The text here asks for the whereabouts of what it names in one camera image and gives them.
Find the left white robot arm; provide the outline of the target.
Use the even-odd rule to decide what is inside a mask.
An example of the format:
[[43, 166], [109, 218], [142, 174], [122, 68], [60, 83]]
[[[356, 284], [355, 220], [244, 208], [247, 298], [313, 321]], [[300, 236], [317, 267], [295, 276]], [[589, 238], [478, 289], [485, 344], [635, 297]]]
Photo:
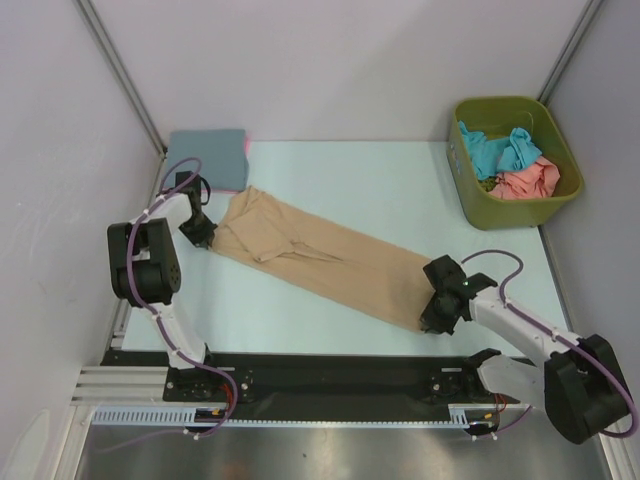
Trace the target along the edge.
[[181, 233], [196, 248], [210, 245], [216, 224], [203, 212], [207, 187], [199, 174], [181, 171], [175, 187], [161, 192], [137, 219], [107, 228], [114, 294], [150, 320], [166, 346], [170, 367], [190, 370], [185, 385], [202, 400], [219, 392], [221, 376], [204, 365], [208, 347], [181, 305], [182, 274], [173, 236]]

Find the beige t-shirt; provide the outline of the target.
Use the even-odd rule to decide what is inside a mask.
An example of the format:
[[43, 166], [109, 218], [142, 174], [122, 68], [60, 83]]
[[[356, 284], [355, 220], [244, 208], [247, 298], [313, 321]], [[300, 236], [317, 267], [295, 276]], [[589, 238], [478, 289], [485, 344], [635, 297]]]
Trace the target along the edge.
[[232, 197], [213, 252], [405, 330], [434, 295], [429, 258], [288, 205], [253, 186]]

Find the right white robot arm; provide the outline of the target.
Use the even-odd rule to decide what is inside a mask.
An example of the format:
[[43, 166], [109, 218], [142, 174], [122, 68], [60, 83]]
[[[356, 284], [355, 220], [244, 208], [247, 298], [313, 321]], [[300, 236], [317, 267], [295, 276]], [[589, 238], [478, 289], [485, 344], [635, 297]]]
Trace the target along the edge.
[[459, 320], [479, 324], [506, 340], [526, 358], [516, 361], [496, 350], [473, 356], [461, 376], [473, 401], [505, 394], [544, 412], [556, 431], [574, 444], [602, 434], [626, 439], [639, 429], [639, 410], [610, 343], [594, 334], [580, 337], [527, 312], [506, 291], [524, 269], [497, 282], [483, 273], [467, 275], [445, 255], [423, 271], [434, 295], [421, 315], [426, 333], [453, 334]]

